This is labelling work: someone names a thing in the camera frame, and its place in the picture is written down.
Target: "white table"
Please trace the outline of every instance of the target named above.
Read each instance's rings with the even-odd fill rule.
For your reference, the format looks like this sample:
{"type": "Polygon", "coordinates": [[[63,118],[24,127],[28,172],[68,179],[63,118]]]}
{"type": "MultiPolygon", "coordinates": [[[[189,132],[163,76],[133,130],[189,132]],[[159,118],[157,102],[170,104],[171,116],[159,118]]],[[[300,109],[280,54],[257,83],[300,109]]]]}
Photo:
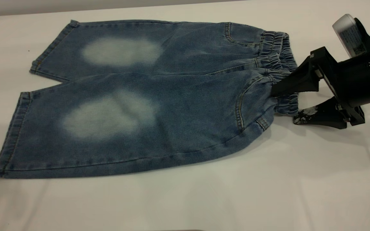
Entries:
{"type": "MultiPolygon", "coordinates": [[[[19,92],[58,82],[28,73],[75,19],[231,21],[290,34],[298,64],[326,46],[348,58],[332,29],[345,13],[370,34],[370,0],[252,0],[0,16],[0,148],[19,92]]],[[[300,95],[300,108],[330,98],[300,95]]],[[[0,179],[0,231],[370,231],[370,104],[366,124],[336,130],[289,117],[243,151],[186,167],[110,177],[0,179]]]]}

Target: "blue denim pants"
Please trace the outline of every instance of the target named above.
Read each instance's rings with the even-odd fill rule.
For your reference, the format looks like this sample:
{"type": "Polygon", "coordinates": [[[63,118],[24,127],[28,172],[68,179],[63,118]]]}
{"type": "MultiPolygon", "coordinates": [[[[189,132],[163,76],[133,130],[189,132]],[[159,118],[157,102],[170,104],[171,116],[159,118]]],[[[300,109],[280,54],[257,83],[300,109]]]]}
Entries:
{"type": "Polygon", "coordinates": [[[32,63],[62,84],[22,92],[0,177],[129,174],[248,146],[297,94],[270,97],[295,70],[289,38],[230,22],[71,21],[32,63]]]}

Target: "denim fabric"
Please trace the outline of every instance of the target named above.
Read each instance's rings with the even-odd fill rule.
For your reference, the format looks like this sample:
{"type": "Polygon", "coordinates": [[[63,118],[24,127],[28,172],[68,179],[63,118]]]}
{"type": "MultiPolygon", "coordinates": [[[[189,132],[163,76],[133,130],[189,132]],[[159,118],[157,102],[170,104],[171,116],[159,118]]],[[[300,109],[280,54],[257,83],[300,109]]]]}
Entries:
{"type": "Polygon", "coordinates": [[[274,113],[297,113],[297,94],[269,96],[295,68],[283,32],[71,21],[30,70],[63,83],[21,93],[0,177],[128,174],[232,154],[274,113]]]}

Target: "faded patch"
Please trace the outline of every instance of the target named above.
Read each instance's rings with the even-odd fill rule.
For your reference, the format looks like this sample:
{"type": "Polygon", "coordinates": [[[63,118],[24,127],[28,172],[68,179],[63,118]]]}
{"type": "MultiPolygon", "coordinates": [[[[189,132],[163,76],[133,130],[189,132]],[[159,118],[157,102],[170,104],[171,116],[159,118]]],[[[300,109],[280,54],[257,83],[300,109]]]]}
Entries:
{"type": "Polygon", "coordinates": [[[161,55],[161,47],[145,39],[99,38],[82,50],[85,61],[99,66],[128,67],[151,65],[161,55]]]}
{"type": "Polygon", "coordinates": [[[64,117],[63,127],[75,138],[99,141],[153,126],[157,110],[151,100],[121,90],[73,109],[64,117]]]}

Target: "white device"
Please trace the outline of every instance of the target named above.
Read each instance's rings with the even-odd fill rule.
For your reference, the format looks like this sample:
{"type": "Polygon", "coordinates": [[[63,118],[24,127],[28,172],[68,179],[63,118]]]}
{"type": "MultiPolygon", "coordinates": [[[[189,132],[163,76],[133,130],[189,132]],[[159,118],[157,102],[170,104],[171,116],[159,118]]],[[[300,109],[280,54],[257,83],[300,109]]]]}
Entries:
{"type": "Polygon", "coordinates": [[[361,33],[354,18],[350,14],[342,16],[332,27],[342,42],[343,47],[345,47],[349,57],[356,57],[366,52],[361,33]]]}

